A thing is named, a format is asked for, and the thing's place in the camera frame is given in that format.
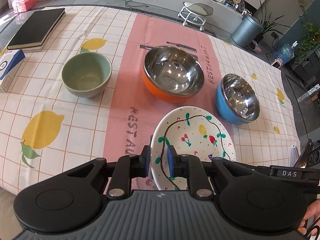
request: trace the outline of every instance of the painted ceramic plate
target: painted ceramic plate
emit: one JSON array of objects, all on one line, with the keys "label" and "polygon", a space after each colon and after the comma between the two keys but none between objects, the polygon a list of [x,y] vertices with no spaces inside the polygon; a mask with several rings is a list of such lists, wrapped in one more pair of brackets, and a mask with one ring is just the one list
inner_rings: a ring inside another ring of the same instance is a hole
[{"label": "painted ceramic plate", "polygon": [[151,170],[159,190],[185,190],[187,180],[170,177],[167,145],[178,154],[193,154],[210,162],[219,156],[236,160],[232,139],[222,123],[209,112],[183,106],[169,112],[158,124],[151,141]]}]

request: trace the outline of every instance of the trash can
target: trash can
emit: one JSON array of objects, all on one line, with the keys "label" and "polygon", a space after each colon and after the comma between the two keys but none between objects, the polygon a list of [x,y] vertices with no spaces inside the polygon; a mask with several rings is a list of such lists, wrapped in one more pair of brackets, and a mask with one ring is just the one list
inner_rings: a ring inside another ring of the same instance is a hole
[{"label": "trash can", "polygon": [[263,26],[255,17],[245,15],[231,38],[240,47],[245,48],[262,30]]}]

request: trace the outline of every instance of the stool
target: stool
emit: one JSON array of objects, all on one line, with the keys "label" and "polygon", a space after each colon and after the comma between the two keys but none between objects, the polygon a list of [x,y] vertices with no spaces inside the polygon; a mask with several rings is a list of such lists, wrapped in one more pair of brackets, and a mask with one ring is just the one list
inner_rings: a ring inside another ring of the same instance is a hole
[{"label": "stool", "polygon": [[[178,13],[178,17],[182,17],[184,19],[182,25],[185,26],[187,25],[187,22],[189,22],[194,25],[200,26],[200,31],[203,31],[205,18],[213,14],[213,8],[203,3],[183,2],[183,5],[184,6],[182,7],[181,11]],[[186,10],[185,12],[188,14],[186,17],[182,14],[184,10]],[[194,17],[193,21],[188,20],[189,16]]]}]

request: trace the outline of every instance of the blue gripper pad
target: blue gripper pad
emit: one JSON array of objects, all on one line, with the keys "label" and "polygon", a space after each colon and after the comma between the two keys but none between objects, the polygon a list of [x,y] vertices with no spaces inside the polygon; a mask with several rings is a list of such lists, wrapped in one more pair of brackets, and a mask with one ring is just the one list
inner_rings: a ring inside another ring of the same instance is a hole
[{"label": "blue gripper pad", "polygon": [[167,147],[167,158],[168,158],[170,176],[173,177],[173,157],[169,147]]},{"label": "blue gripper pad", "polygon": [[151,152],[151,147],[148,147],[148,154],[146,158],[146,166],[145,166],[145,174],[149,173],[149,167],[150,167],[150,152]]}]

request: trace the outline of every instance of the hand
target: hand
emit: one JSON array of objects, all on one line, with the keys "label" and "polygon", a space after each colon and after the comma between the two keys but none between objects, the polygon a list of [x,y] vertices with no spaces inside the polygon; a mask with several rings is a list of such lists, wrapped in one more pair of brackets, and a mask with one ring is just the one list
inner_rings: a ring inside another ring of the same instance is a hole
[{"label": "hand", "polygon": [[[320,199],[317,199],[316,201],[314,201],[308,206],[307,212],[304,215],[304,218],[298,228],[298,231],[301,234],[303,235],[306,234],[307,230],[303,226],[305,225],[306,220],[308,220],[312,216],[315,216],[314,221],[320,217]],[[317,230],[316,229],[312,230],[311,235],[315,236],[316,234],[317,234]]]}]

